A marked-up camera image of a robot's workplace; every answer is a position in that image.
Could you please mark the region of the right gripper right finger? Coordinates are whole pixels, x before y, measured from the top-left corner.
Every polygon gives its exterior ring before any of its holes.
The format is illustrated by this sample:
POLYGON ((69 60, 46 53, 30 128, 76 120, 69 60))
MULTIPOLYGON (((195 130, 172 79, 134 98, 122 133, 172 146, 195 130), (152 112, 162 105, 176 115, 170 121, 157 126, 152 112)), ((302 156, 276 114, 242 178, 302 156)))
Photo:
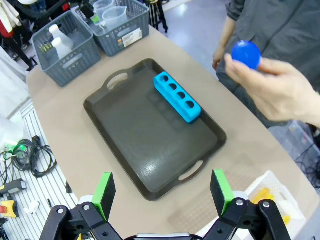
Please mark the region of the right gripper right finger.
POLYGON ((237 230, 248 230, 254 240, 289 240, 291 237, 276 203, 262 199, 257 204, 235 197, 221 169, 211 175, 210 191, 218 219, 204 240, 231 240, 237 230))

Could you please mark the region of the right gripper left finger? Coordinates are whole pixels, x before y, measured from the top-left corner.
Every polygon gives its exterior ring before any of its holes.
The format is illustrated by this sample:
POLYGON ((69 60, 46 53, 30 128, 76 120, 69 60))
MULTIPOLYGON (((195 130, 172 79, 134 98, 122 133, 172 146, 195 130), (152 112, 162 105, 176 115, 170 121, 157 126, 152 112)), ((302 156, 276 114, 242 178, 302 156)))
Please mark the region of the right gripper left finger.
POLYGON ((42 240, 77 240, 80 235, 91 234, 95 240, 120 240, 109 223, 116 195, 114 176, 102 174, 92 200, 68 209, 56 205, 51 210, 41 233, 42 240))

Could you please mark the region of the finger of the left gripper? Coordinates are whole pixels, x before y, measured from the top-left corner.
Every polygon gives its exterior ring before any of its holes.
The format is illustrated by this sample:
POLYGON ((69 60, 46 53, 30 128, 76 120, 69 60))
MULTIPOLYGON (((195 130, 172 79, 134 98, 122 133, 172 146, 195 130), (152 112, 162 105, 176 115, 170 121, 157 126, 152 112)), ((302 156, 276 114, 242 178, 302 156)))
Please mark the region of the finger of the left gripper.
POLYGON ((89 21, 97 24, 99 22, 99 17, 94 13, 94 8, 91 4, 83 4, 79 7, 83 19, 88 23, 89 21))

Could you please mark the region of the person's left hand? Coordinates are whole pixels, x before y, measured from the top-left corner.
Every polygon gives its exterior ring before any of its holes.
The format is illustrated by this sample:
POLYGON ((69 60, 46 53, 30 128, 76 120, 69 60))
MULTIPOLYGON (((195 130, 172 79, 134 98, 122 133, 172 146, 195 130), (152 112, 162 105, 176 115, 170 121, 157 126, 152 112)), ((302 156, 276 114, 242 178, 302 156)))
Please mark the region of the person's left hand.
POLYGON ((290 63, 261 58, 258 70, 225 54, 225 70, 270 121, 299 120, 320 126, 320 95, 290 63))

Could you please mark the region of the person's right hand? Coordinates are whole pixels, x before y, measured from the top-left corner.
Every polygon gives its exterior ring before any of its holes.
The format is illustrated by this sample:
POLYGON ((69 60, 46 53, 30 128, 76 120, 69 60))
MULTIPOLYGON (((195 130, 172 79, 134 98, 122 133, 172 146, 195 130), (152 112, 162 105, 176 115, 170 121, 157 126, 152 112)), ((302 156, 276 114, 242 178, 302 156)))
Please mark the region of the person's right hand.
POLYGON ((221 62, 223 56, 224 56, 224 53, 225 53, 225 47, 224 46, 218 46, 215 50, 215 52, 213 53, 213 56, 212 56, 212 68, 214 70, 217 69, 219 63, 221 62))

